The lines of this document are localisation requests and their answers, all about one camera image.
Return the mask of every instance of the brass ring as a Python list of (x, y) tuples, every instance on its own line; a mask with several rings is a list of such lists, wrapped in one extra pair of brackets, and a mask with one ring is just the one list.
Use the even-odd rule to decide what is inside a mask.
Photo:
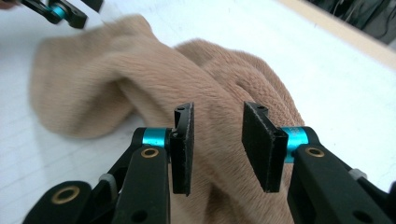
[(142, 155), (142, 157), (149, 159), (158, 156), (158, 154), (160, 154), (160, 151), (156, 148), (146, 148), (140, 154)]
[(313, 157), (324, 157), (324, 152), (315, 147), (308, 147), (305, 152)]
[[(71, 190), (73, 191), (71, 195), (67, 196), (66, 198), (61, 198), (61, 194)], [(73, 201), (77, 196), (79, 195), (79, 187), (77, 186), (68, 186), (65, 188), (62, 188), (58, 190), (53, 196), (52, 196), (52, 202), (55, 204), (63, 204), (63, 203), (68, 203), (70, 201)]]

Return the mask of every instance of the table surface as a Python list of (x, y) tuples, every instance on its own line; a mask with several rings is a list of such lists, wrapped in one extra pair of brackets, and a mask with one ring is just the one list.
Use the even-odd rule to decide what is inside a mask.
[[(322, 144), (388, 191), (396, 180), (396, 70), (359, 52), (277, 1), (106, 1), (86, 29), (142, 14), (174, 46), (202, 38), (255, 54), (276, 71)], [(27, 7), (0, 11), (0, 223), (21, 223), (49, 188), (66, 180), (92, 186), (129, 146), (131, 116), (114, 133), (73, 139), (50, 133), (29, 106), (35, 49), (50, 36), (79, 34)]]

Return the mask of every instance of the beige cloth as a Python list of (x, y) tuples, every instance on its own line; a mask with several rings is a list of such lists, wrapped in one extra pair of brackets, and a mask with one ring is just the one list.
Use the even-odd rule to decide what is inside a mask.
[(191, 195), (171, 194), (172, 223), (291, 223), (290, 167), (281, 193), (262, 191), (241, 143), (244, 101), (267, 106), (276, 126), (304, 123), (261, 59), (204, 40), (169, 48), (141, 16), (44, 41), (31, 80), (42, 124), (75, 137), (110, 133), (131, 113), (173, 127), (174, 108), (194, 102)]

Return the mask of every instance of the towel fold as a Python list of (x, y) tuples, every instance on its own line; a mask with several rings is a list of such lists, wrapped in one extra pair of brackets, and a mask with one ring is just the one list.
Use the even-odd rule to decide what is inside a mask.
[(37, 50), (31, 105), (49, 130), (75, 137), (113, 131), (131, 113), (173, 127), (176, 106), (194, 102), (191, 195), (171, 194), (172, 223), (292, 223), (281, 192), (266, 194), (241, 143), (243, 102), (269, 108), (276, 126), (303, 125), (283, 83), (261, 59), (204, 40), (162, 44), (141, 16)]

